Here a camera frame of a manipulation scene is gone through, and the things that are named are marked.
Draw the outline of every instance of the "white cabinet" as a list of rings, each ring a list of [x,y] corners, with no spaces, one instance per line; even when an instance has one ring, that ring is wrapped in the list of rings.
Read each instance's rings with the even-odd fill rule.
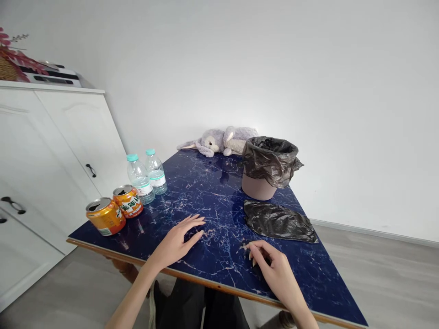
[[[102,196],[127,183],[126,153],[102,95],[36,94]]]
[[[63,257],[0,208],[0,312]]]
[[[33,91],[0,89],[0,206],[67,254],[67,236],[87,221],[85,206],[100,197]]]
[[[86,205],[127,181],[102,90],[0,81],[0,312],[75,248]]]

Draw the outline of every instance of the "stuffed animal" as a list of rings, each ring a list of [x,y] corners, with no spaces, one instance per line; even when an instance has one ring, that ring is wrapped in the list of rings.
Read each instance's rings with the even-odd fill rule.
[[[228,126],[226,130],[209,129],[201,138],[178,145],[180,149],[198,149],[201,154],[208,158],[213,157],[215,152],[223,152],[225,156],[242,154],[246,140],[258,136],[256,129]]]

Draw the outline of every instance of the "crumpled black plastic bag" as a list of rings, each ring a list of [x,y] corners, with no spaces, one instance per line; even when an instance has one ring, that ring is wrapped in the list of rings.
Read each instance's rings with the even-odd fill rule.
[[[318,243],[317,234],[307,216],[280,205],[255,201],[244,201],[247,226],[260,235]]]
[[[285,188],[303,164],[296,158],[299,149],[292,143],[273,137],[252,137],[242,151],[245,174],[254,179],[265,178],[277,188]]]

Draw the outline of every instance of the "baseboard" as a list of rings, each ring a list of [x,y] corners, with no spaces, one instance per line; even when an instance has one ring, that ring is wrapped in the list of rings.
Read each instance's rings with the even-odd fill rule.
[[[329,227],[329,228],[340,229],[343,231],[368,234],[368,235],[373,235],[373,236],[377,236],[377,237],[381,237],[381,238],[393,239],[393,240],[404,241],[404,242],[409,242],[409,243],[414,243],[414,244],[420,244],[420,245],[433,247],[433,248],[439,248],[439,242],[436,242],[436,241],[411,238],[411,237],[408,237],[405,235],[398,235],[398,234],[393,234],[393,233],[375,231],[375,230],[371,230],[371,229],[367,229],[367,228],[359,228],[356,226],[349,226],[349,225],[344,225],[344,224],[326,222],[326,221],[321,221],[318,219],[310,219],[310,220],[311,220],[311,223],[313,225],[320,225],[320,226],[325,226],[325,227]]]

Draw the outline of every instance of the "trash can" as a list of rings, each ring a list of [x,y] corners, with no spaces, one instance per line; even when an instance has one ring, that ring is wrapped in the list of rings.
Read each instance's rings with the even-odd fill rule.
[[[273,137],[252,137],[242,151],[244,174],[242,190],[256,200],[269,200],[278,188],[286,188],[303,164],[296,157],[299,149]]]

